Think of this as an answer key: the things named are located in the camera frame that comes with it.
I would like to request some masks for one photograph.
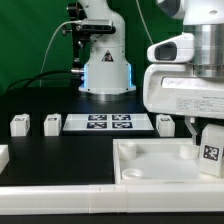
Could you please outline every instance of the white tray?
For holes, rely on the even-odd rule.
[[[69,114],[63,131],[152,131],[147,114]]]
[[[199,184],[215,183],[217,181],[224,183],[223,178],[199,172],[198,158],[183,159],[180,156],[181,145],[190,146],[192,145],[192,140],[114,140],[116,184]]]

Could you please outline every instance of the black cable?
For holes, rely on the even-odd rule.
[[[71,80],[71,78],[43,78],[43,79],[36,79],[36,80],[43,80],[43,81],[61,81],[61,80]]]
[[[20,79],[16,82],[13,82],[12,84],[10,84],[6,90],[6,92],[8,92],[14,85],[20,83],[20,82],[25,82],[25,81],[30,81],[31,79],[30,78],[27,78],[27,79]]]
[[[59,73],[71,73],[70,70],[56,70],[56,71],[50,71],[50,72],[45,72],[45,73],[42,73],[40,75],[37,75],[33,78],[25,78],[25,79],[20,79],[16,82],[13,82],[12,84],[10,84],[7,88],[7,92],[16,84],[18,83],[21,83],[21,82],[25,82],[25,81],[28,81],[24,87],[27,87],[28,85],[30,85],[32,82],[36,81],[36,80],[41,80],[42,77],[44,76],[48,76],[48,75],[52,75],[52,74],[59,74]]]
[[[48,75],[53,75],[53,74],[60,74],[60,73],[69,73],[72,74],[71,70],[54,70],[54,71],[49,71],[49,72],[44,72],[39,75],[36,75],[35,77],[31,78],[24,86],[23,88],[28,87],[32,82],[36,81],[37,79],[41,79],[42,77],[48,76]]]

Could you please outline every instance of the label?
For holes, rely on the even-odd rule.
[[[176,107],[179,111],[224,113],[224,97],[177,98]]]
[[[51,118],[48,118],[48,121],[57,121],[58,119],[56,117],[51,117]]]
[[[28,120],[26,120],[26,130],[27,131],[29,130],[29,122],[28,122]]]
[[[107,51],[107,53],[104,55],[102,61],[104,61],[104,62],[114,62],[114,59],[112,58],[110,51]]]
[[[184,184],[183,181],[167,181],[165,184]]]
[[[15,121],[25,121],[25,118],[16,118]]]
[[[61,130],[61,121],[58,122],[58,130]]]
[[[169,118],[161,118],[161,121],[162,122],[168,122],[168,121],[170,121],[170,119]]]

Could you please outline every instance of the white cube with marker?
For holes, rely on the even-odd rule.
[[[207,125],[202,133],[199,169],[218,177],[224,175],[224,127]]]
[[[12,137],[26,136],[30,129],[30,115],[22,114],[15,115],[10,123]]]
[[[50,114],[44,121],[45,136],[59,136],[61,131],[62,121],[60,114]]]

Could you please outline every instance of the cable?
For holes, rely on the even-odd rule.
[[[44,72],[39,75],[36,75],[35,77],[31,78],[23,87],[26,88],[28,87],[33,81],[37,79],[41,79],[42,77],[48,76],[48,75],[53,75],[53,74],[61,74],[61,73],[69,73],[72,74],[71,70],[55,70],[55,71],[49,71],[49,72]]]
[[[61,70],[61,71],[63,71],[63,72],[60,72],[60,73],[71,73],[71,72],[65,72],[65,71],[68,71],[68,70]],[[34,78],[25,78],[25,79],[20,79],[20,80],[18,80],[18,81],[16,81],[16,82],[13,82],[12,84],[10,84],[9,86],[8,86],[8,88],[7,88],[7,92],[14,86],[14,85],[16,85],[16,84],[18,84],[18,83],[21,83],[21,82],[25,82],[25,81],[28,81],[25,85],[24,85],[24,87],[26,87],[26,86],[28,86],[28,85],[30,85],[32,82],[34,82],[34,81],[36,81],[36,80],[40,80],[40,79],[42,79],[42,77],[44,77],[44,76],[47,76],[47,75],[52,75],[52,74],[59,74],[59,72],[57,73],[53,73],[53,72],[55,72],[55,71],[52,71],[52,72],[48,72],[49,74],[47,74],[46,72],[45,73],[43,73],[43,74],[41,74],[41,76],[40,75],[37,75],[37,76],[35,76]],[[66,79],[71,79],[71,78],[52,78],[52,79],[49,79],[49,78],[44,78],[44,79],[42,79],[42,80],[66,80]]]
[[[148,31],[148,28],[147,28],[147,26],[146,26],[144,17],[143,17],[143,15],[142,15],[142,10],[141,10],[140,4],[139,4],[139,0],[136,0],[136,4],[137,4],[137,8],[138,8],[138,11],[139,11],[139,14],[140,14],[140,17],[141,17],[143,26],[144,26],[145,31],[146,31],[146,33],[147,33],[147,36],[148,36],[148,38],[149,38],[149,41],[150,41],[151,45],[153,45],[152,37],[151,37],[151,35],[150,35],[149,31]]]
[[[46,63],[46,59],[47,59],[49,50],[50,50],[50,48],[51,48],[51,45],[52,45],[52,43],[53,43],[53,41],[54,41],[54,39],[55,39],[55,37],[56,37],[58,31],[59,31],[63,26],[65,26],[65,25],[67,25],[67,24],[80,24],[80,23],[81,23],[80,20],[64,22],[64,23],[62,23],[62,24],[55,30],[55,32],[54,32],[54,34],[52,35],[51,40],[50,40],[50,42],[49,42],[49,44],[48,44],[47,50],[46,50],[46,52],[45,52],[43,65],[42,65],[42,68],[41,68],[41,71],[40,71],[41,74],[43,73],[44,66],[45,66],[45,63]]]
[[[31,80],[30,78],[27,78],[27,79],[20,79],[20,80],[18,80],[18,81],[16,81],[16,82],[13,82],[12,84],[10,84],[9,86],[8,86],[8,88],[6,89],[6,92],[8,92],[13,86],[15,86],[16,84],[18,84],[18,83],[20,83],[20,82],[25,82],[25,81],[29,81],[29,80]]]

